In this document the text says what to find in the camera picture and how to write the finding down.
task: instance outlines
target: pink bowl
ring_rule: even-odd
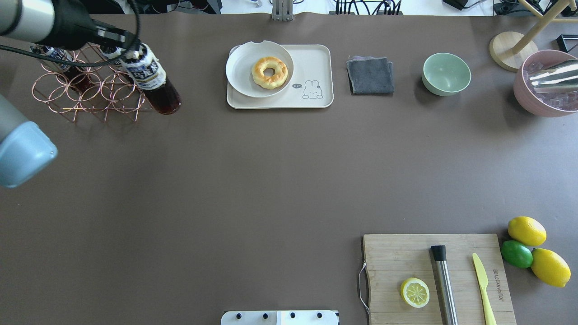
[[[518,72],[516,73],[516,79],[514,81],[514,95],[516,96],[518,103],[520,103],[520,105],[522,105],[525,110],[539,116],[558,117],[576,113],[576,110],[563,110],[548,104],[544,104],[540,99],[538,99],[538,97],[536,97],[536,95],[530,91],[522,75],[522,70],[534,62],[540,62],[544,65],[544,67],[550,67],[556,63],[571,59],[576,58],[568,53],[556,50],[542,50],[529,56],[524,61],[520,69],[518,69]]]

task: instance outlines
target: wooden cutting board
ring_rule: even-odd
[[[516,325],[496,234],[366,234],[364,255],[369,285],[370,325],[443,325],[430,246],[446,245],[447,267],[459,324],[485,325],[472,253],[480,257],[490,284],[490,304],[499,325]],[[429,287],[429,303],[414,308],[400,294],[415,277]]]

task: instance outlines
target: black box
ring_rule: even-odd
[[[468,0],[442,0],[442,1],[458,10],[462,10],[466,6],[466,3],[468,3]]]

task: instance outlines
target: green bowl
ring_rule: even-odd
[[[466,89],[472,73],[462,59],[451,53],[436,53],[424,62],[421,80],[425,88],[439,96],[451,96]]]

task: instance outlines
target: wooden lamp base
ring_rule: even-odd
[[[520,52],[514,53],[512,47],[524,37],[518,32],[503,32],[492,38],[490,42],[490,55],[496,63],[504,69],[512,72],[518,71],[526,60],[533,53],[538,52],[536,43],[530,41]]]

